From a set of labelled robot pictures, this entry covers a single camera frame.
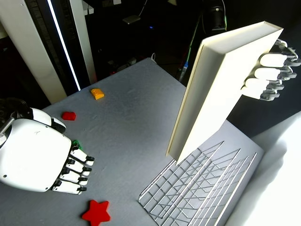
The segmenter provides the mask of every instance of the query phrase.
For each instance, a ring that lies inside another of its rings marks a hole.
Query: wire rack
[[[257,155],[238,160],[240,149],[224,153],[223,144],[171,161],[142,191],[138,202],[159,226],[218,224]]]

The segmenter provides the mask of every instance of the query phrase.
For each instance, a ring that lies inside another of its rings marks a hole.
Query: metal dish rack
[[[138,202],[159,226],[219,223],[257,155],[237,159],[240,149],[223,153],[223,144],[171,161],[142,191]]]

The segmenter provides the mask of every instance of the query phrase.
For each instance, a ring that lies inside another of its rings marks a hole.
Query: orange block
[[[91,89],[90,91],[91,91],[92,95],[94,96],[95,100],[98,100],[98,99],[104,97],[104,93],[100,89]]]

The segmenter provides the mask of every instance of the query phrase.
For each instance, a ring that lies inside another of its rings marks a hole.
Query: light strip
[[[73,66],[72,66],[72,63],[71,63],[71,60],[70,60],[70,57],[69,57],[69,54],[68,54],[68,51],[67,51],[65,42],[64,42],[64,39],[63,39],[61,30],[60,30],[60,27],[59,27],[59,25],[58,25],[58,22],[57,22],[57,19],[56,19],[56,16],[55,16],[55,11],[54,11],[53,6],[52,6],[52,2],[51,2],[51,0],[47,0],[47,2],[48,2],[48,5],[49,5],[49,8],[50,8],[50,12],[51,12],[51,14],[52,14],[53,20],[54,20],[54,22],[55,22],[55,26],[56,26],[56,30],[57,30],[57,32],[58,32],[58,36],[60,37],[60,40],[61,40],[61,43],[62,43],[64,52],[65,52],[65,55],[66,55],[66,57],[67,57],[67,60],[68,60],[68,63],[69,63],[71,72],[72,72],[72,74],[73,74],[73,77],[74,77],[74,80],[75,80],[77,89],[80,91],[79,82],[77,81],[77,78],[76,78],[76,75],[75,75],[75,72],[74,72],[74,69],[73,69]]]

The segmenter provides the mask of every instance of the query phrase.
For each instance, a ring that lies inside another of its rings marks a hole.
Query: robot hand
[[[272,101],[279,97],[283,90],[283,81],[296,78],[292,67],[300,66],[301,60],[295,50],[287,47],[287,43],[278,39],[271,51],[259,58],[256,66],[246,79],[242,94],[255,99]]]
[[[0,100],[0,181],[35,192],[81,194],[94,158],[62,133],[66,126],[18,99]]]

